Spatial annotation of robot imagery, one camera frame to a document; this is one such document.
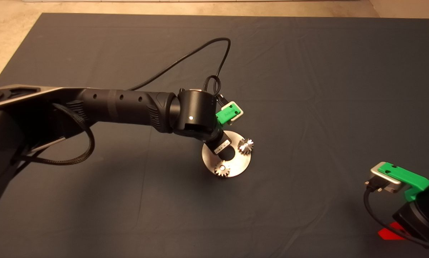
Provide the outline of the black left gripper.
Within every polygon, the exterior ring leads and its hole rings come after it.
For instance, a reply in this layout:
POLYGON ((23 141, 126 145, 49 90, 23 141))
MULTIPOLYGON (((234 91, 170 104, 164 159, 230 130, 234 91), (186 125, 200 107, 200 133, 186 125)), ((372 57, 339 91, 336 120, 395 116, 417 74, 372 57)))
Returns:
POLYGON ((203 141, 206 147, 214 155, 219 155, 224 149, 231 145, 231 138, 223 129, 215 132, 209 139, 203 141))

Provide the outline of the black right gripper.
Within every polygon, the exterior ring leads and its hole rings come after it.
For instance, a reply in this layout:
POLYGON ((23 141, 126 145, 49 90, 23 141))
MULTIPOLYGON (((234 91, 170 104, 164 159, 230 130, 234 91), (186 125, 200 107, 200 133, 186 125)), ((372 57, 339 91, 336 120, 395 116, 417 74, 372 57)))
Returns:
MULTIPOLYGON (((429 242, 429 188, 416 195, 393 214, 394 222, 389 227, 407 236, 429 242)), ((383 240, 405 240, 404 237, 382 227, 377 235, 383 240)))

